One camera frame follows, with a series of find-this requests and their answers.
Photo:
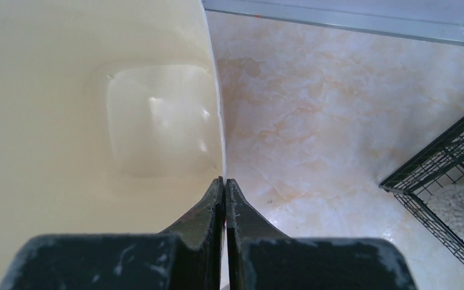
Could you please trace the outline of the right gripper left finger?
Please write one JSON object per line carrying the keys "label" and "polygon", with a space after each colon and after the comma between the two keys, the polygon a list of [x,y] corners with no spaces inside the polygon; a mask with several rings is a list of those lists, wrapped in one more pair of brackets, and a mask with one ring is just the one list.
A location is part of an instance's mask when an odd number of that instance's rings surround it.
{"label": "right gripper left finger", "polygon": [[45,234],[26,242],[0,289],[219,289],[224,180],[156,234]]}

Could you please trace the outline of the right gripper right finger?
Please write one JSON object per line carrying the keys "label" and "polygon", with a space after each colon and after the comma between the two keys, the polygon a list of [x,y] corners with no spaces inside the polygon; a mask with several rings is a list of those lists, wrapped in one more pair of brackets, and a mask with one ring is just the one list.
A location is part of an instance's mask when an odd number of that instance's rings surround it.
{"label": "right gripper right finger", "polygon": [[230,289],[416,289],[403,255],[377,238],[282,233],[225,185]]}

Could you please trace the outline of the cream plastic waste bin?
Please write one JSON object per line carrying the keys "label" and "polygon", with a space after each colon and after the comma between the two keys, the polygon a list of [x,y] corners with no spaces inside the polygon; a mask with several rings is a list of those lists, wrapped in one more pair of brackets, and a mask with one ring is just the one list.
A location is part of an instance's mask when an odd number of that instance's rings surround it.
{"label": "cream plastic waste bin", "polygon": [[43,234],[154,233],[224,174],[201,1],[0,1],[0,282]]}

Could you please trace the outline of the black wire rack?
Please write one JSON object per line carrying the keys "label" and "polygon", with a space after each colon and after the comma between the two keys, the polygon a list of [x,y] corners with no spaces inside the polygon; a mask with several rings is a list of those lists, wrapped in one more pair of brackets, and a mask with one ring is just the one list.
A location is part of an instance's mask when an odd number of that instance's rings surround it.
{"label": "black wire rack", "polygon": [[451,184],[464,185],[464,117],[386,177],[379,188],[392,193],[464,265],[464,241],[427,206],[435,192]]}

